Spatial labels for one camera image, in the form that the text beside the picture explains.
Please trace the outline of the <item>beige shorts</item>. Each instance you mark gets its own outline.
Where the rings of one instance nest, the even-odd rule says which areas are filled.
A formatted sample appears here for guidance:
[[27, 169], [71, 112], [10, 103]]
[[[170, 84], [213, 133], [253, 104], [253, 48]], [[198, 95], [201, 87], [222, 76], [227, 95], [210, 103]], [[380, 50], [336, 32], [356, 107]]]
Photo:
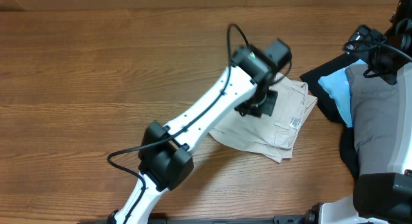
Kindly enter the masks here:
[[277, 92], [270, 116], [241, 116], [231, 111], [210, 130], [217, 142], [240, 151], [263, 154], [281, 162], [291, 158], [299, 130], [317, 103], [305, 82], [284, 78], [270, 87]]

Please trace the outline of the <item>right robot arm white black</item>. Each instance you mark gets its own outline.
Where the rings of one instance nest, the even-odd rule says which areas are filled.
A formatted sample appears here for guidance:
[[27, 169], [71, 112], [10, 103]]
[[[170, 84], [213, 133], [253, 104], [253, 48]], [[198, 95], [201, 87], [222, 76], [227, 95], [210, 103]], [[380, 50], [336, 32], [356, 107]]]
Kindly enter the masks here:
[[303, 74], [325, 117], [344, 126], [352, 195], [314, 205], [301, 223], [411, 222], [411, 0], [384, 33], [360, 25], [342, 55]]

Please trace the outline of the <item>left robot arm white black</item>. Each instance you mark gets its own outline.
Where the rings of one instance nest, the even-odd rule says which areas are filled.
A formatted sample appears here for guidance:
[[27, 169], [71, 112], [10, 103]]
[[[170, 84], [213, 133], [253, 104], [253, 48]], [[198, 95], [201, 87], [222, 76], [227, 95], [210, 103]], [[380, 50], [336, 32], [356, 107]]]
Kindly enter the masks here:
[[206, 134], [229, 112], [270, 116], [277, 93], [269, 87], [292, 60], [290, 48], [277, 39], [266, 51], [248, 44], [229, 55], [229, 66], [195, 104], [165, 125], [152, 122], [139, 147], [138, 178], [126, 204], [107, 223], [147, 223], [161, 196], [181, 184], [194, 168], [192, 156]]

